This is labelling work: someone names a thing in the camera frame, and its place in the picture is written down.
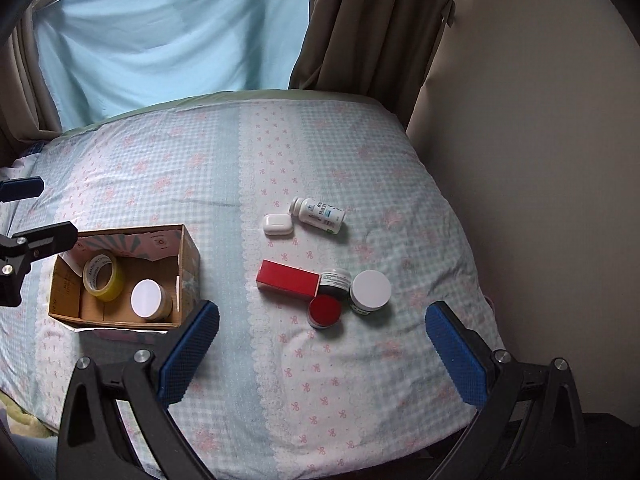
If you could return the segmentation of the yellow tape roll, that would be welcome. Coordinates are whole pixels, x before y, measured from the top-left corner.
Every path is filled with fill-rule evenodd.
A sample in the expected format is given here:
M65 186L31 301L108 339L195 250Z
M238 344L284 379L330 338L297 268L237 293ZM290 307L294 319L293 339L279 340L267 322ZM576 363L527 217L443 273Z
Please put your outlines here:
M110 252L98 252L82 270L85 290L103 302L115 300L124 290L125 274Z

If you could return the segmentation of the green jar white lid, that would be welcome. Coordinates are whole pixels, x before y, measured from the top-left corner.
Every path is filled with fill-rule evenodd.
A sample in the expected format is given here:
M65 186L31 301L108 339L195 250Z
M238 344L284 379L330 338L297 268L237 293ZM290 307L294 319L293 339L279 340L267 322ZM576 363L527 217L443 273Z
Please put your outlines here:
M155 322L171 314L172 299L161 284L147 278L134 286L130 295L130 307L138 318L145 322Z

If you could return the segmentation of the cream jar white lid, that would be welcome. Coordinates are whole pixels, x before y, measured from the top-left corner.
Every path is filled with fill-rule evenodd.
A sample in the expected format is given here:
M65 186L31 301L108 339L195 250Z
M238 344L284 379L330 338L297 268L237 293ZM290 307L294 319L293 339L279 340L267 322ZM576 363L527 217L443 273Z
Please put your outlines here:
M350 306L358 315L367 316L378 312L388 304L391 296L390 280L377 270L358 273L350 284Z

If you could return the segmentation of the red rectangular box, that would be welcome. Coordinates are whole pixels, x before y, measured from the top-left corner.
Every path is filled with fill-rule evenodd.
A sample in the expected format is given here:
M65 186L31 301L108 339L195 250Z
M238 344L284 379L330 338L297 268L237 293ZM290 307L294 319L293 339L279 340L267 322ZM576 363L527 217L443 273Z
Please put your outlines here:
M259 289L310 301L317 296L320 275L265 259L255 278Z

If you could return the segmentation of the brown curtain left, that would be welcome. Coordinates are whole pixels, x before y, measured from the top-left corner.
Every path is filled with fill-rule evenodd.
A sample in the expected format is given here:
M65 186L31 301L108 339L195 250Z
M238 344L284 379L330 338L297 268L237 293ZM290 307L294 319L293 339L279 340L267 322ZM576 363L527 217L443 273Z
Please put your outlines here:
M37 141L62 133L58 111L39 67L35 10L52 0L32 0L1 45L1 165L14 162Z

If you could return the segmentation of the brown curtain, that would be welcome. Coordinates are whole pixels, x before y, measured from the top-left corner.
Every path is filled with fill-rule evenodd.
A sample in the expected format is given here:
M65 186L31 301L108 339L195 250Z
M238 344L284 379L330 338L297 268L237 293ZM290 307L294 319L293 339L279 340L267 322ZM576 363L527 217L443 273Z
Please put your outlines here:
M62 133L58 111L39 67L35 10L52 0L32 0L1 45L1 165L14 162L37 141Z
M367 96L408 125L454 0L309 0L293 89Z

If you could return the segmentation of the open cardboard box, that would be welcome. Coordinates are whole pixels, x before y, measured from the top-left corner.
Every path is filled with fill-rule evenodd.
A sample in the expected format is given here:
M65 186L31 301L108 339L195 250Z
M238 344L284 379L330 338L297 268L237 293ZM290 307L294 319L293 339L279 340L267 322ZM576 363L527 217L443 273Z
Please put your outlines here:
M84 265L98 252L113 254L124 270L124 290L113 301L94 298L82 282ZM200 300L200 262L183 224L81 232L74 248L56 258L48 315L73 330L172 330ZM131 292L147 278L171 296L163 320L145 322L131 310Z

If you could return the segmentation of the light blue curtain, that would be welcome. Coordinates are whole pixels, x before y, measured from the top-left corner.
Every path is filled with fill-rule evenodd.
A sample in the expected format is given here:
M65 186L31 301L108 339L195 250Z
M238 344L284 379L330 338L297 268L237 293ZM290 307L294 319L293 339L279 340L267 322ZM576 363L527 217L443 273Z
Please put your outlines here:
M309 0L56 0L35 14L63 130L189 96L284 89Z

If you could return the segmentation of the small red lid jar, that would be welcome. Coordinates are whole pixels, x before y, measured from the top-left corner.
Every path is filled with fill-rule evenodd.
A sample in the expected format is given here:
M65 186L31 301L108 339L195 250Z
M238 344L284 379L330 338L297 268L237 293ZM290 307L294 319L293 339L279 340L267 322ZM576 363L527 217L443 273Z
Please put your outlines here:
M333 326L340 320L341 315L341 301L329 295L319 295L311 300L307 310L308 322L316 330Z

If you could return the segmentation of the small black jar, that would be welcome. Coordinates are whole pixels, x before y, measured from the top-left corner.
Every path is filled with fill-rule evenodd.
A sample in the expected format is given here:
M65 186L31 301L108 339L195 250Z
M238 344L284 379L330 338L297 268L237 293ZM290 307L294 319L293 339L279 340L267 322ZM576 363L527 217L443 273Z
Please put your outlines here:
M320 274L318 294L344 299L349 295L352 274L344 269L331 269Z

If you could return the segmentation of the white earbuds case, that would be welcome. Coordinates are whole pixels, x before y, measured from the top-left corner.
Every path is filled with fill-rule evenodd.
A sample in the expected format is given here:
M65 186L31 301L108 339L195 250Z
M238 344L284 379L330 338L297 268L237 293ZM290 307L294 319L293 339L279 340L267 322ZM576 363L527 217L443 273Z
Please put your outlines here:
M292 217L287 212L265 214L262 218L262 230L268 237L290 236L294 231Z

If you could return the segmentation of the checkered floral quilt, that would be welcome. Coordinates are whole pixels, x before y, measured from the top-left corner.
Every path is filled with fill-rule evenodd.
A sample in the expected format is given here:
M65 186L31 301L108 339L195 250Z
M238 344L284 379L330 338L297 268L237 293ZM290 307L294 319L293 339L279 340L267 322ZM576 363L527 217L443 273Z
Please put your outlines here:
M304 92L235 93L153 108L45 145L6 170L43 193L5 204L12 234L183 224L220 330L171 415L221 479L303 479L370 467L465 427L464 404L424 332L442 300L501 342L472 250L397 119L381 105ZM330 234L265 214L294 197L346 211ZM322 272L377 270L392 298L314 330L299 302L263 294L265 260Z

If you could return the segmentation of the white pill bottle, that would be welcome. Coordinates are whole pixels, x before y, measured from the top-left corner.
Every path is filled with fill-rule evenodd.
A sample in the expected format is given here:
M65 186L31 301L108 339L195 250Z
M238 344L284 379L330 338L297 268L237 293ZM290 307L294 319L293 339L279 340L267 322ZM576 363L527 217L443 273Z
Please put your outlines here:
M346 211L322 200L294 197L288 212L300 222L330 234L337 234L343 225Z

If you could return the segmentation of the brown curtain right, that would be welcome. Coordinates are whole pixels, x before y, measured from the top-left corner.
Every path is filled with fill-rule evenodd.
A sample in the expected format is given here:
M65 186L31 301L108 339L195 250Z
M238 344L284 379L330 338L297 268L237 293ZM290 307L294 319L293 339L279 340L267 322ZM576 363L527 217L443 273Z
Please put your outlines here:
M408 125L454 0L309 0L293 89L367 96Z

